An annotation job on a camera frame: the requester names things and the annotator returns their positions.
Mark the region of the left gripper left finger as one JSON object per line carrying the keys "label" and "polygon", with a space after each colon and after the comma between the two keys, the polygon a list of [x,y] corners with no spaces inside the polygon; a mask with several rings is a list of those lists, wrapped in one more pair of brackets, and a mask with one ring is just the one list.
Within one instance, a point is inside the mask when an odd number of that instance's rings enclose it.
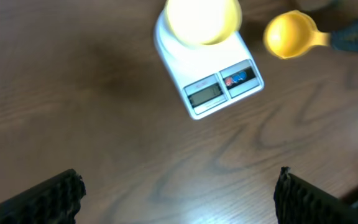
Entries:
{"label": "left gripper left finger", "polygon": [[75,224],[86,195],[82,176],[68,169],[0,203],[0,224]]}

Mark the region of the yellow measuring scoop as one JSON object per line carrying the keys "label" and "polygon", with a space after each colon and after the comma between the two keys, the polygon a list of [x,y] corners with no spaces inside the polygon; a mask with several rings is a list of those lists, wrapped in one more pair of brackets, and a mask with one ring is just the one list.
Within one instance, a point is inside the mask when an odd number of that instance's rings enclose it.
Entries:
{"label": "yellow measuring scoop", "polygon": [[315,21],[298,10],[272,19],[264,30],[263,42],[272,55],[283,59],[301,57],[316,46],[330,46],[331,34],[321,32]]}

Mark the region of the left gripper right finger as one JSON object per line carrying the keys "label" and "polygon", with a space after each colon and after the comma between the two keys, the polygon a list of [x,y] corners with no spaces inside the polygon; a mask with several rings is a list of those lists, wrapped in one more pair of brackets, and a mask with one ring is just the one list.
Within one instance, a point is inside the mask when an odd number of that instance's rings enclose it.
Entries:
{"label": "left gripper right finger", "polygon": [[279,224],[358,224],[358,210],[282,167],[273,195]]}

